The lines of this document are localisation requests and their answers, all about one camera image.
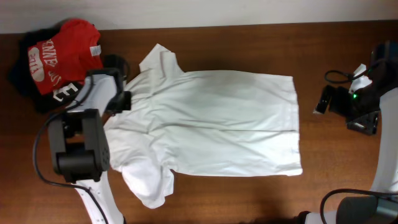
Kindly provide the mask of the white t-shirt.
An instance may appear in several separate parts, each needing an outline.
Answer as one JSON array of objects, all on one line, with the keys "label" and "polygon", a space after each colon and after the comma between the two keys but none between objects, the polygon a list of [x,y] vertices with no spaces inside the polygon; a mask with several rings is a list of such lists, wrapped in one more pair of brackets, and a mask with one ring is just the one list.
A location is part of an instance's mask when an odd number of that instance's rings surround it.
[{"label": "white t-shirt", "polygon": [[299,104],[291,76],[183,71],[155,45],[127,85],[131,109],[105,124],[111,167],[148,208],[164,204],[174,175],[295,176]]}]

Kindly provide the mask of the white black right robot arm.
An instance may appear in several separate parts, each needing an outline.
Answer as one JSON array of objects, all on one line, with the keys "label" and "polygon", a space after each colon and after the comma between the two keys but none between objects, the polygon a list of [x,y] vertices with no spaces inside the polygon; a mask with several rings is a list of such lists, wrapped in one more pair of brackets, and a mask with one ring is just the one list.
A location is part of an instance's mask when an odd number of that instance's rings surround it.
[{"label": "white black right robot arm", "polygon": [[319,212],[301,212],[296,223],[397,223],[397,42],[375,47],[368,66],[329,70],[324,79],[315,112],[336,113],[347,129],[367,136],[380,133],[377,169],[370,190],[332,190]]}]

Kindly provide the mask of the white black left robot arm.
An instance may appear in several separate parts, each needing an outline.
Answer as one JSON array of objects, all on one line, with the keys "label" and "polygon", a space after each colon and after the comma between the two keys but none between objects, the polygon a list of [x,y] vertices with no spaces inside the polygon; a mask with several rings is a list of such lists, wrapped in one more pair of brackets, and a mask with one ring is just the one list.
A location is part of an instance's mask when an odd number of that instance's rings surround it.
[{"label": "white black left robot arm", "polygon": [[48,123],[53,169],[77,191],[92,223],[125,223],[108,180],[110,150],[103,127],[104,113],[130,106],[123,75],[117,68],[88,72],[82,89],[64,112]]}]

